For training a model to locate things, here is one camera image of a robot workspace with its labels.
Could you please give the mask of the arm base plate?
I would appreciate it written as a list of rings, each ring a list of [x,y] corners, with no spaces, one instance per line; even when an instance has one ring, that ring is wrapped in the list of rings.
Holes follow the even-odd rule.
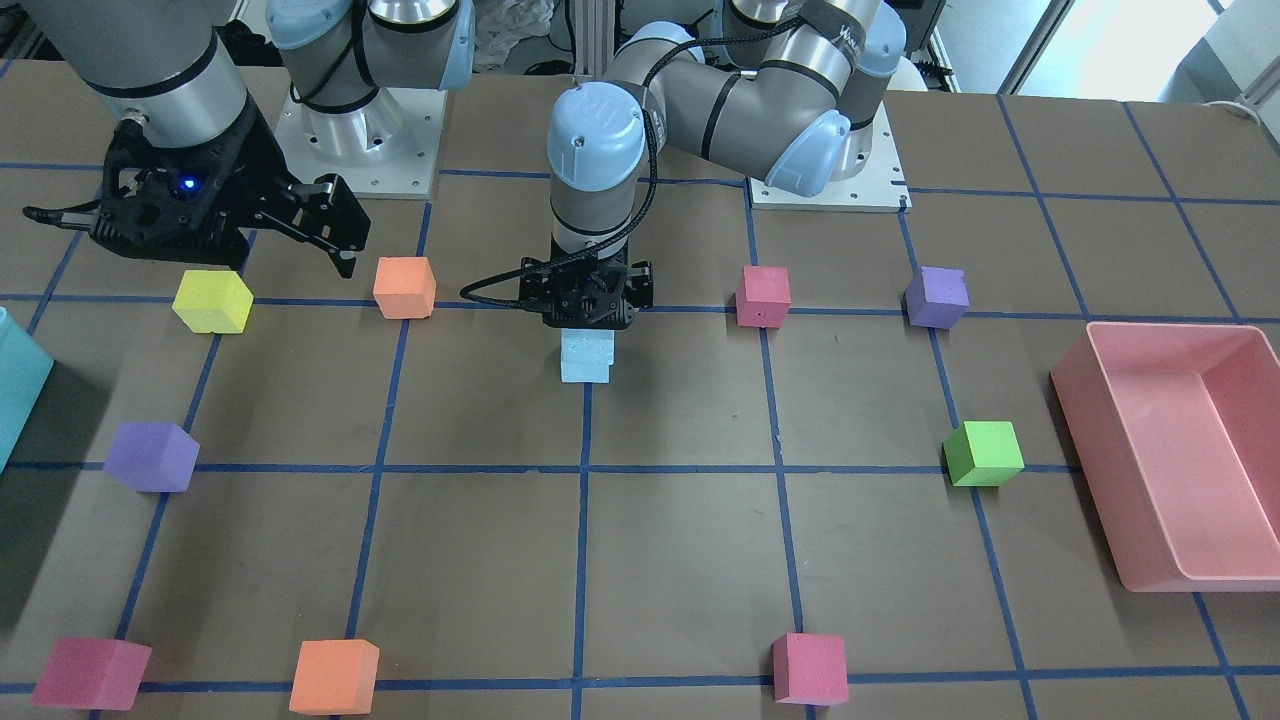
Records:
[[[291,172],[303,181],[335,173],[360,199],[426,201],[449,99],[440,90],[381,88],[369,105],[344,114],[288,99],[275,138]]]
[[[902,172],[896,140],[884,104],[874,120],[845,143],[826,187],[813,197],[803,197],[750,179],[756,208],[813,211],[906,211],[913,206]]]

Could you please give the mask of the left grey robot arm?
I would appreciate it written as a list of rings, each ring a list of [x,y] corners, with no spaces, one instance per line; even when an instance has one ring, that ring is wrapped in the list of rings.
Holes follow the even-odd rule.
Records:
[[[564,91],[547,141],[550,256],[525,258],[513,307],[552,327],[622,331],[652,306],[649,263],[628,260],[637,202],[668,147],[812,199],[861,173],[906,51],[882,1],[722,1],[727,70],[681,26],[652,22],[605,73]]]

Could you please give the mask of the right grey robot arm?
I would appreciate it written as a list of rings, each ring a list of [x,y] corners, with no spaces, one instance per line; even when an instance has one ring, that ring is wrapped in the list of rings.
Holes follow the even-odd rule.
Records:
[[[215,27],[195,1],[27,1],[24,9],[116,124],[99,196],[28,206],[115,255],[239,270],[248,228],[323,251],[353,274],[370,231],[346,179],[294,176]],[[393,88],[463,88],[471,1],[270,1],[271,42],[320,158],[380,161],[404,122]]]

